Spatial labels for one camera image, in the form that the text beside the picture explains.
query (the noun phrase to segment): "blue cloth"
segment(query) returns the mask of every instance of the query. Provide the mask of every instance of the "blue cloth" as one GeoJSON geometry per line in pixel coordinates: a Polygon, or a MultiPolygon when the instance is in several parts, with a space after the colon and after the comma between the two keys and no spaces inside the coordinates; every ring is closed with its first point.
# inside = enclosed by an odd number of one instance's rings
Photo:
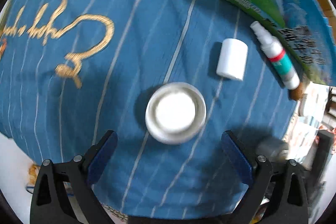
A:
{"type": "Polygon", "coordinates": [[[7,26],[25,8],[16,34],[5,36],[0,61],[1,132],[40,164],[83,155],[106,130],[114,130],[118,146],[94,188],[101,202],[157,218],[233,210],[246,186],[221,149],[222,133],[231,129],[251,147],[265,136],[282,138],[295,106],[260,53],[249,28],[253,19],[224,0],[67,0],[53,22],[54,38],[49,34],[45,45],[44,36],[29,38],[40,8],[45,12],[38,28],[61,1],[12,0],[7,26]],[[66,54],[87,51],[106,33],[102,22],[83,20],[56,38],[82,14],[107,17],[115,32],[103,50],[81,60],[78,89],[55,68],[73,68],[66,54]],[[249,48],[244,81],[215,73],[220,42],[230,37],[249,48]],[[181,145],[164,145],[146,133],[148,99],[165,78],[194,85],[207,106],[205,129],[181,145]]]}

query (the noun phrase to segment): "teal label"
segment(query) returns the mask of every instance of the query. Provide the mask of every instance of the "teal label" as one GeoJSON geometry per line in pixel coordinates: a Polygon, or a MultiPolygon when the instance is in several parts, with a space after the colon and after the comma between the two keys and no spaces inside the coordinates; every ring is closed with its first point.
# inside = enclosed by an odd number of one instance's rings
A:
{"type": "Polygon", "coordinates": [[[293,66],[287,54],[285,54],[283,58],[281,58],[279,61],[272,62],[272,65],[280,75],[285,75],[289,73],[293,66]]]}

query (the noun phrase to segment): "bowl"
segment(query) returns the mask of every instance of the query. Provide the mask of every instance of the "bowl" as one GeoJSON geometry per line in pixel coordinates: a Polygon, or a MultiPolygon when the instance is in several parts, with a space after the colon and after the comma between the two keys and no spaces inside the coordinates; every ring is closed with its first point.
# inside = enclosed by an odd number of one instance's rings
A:
{"type": "Polygon", "coordinates": [[[154,92],[146,109],[146,126],[154,139],[180,144],[193,138],[205,124],[206,105],[194,86],[175,82],[154,92]]]}

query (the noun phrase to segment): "brown round object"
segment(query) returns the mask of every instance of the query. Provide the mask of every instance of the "brown round object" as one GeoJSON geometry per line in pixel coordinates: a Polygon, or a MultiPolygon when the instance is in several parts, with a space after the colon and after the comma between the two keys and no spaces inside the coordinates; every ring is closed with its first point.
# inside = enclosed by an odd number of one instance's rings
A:
{"type": "Polygon", "coordinates": [[[298,101],[301,99],[303,95],[303,83],[300,82],[299,86],[290,91],[290,97],[292,98],[292,100],[298,101]]]}

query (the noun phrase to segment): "spray nozzle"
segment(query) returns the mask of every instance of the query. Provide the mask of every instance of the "spray nozzle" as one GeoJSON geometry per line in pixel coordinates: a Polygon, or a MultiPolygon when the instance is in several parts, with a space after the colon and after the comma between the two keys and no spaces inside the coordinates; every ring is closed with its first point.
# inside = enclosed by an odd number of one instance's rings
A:
{"type": "Polygon", "coordinates": [[[267,45],[273,42],[272,35],[258,21],[250,25],[261,44],[267,45]]]}

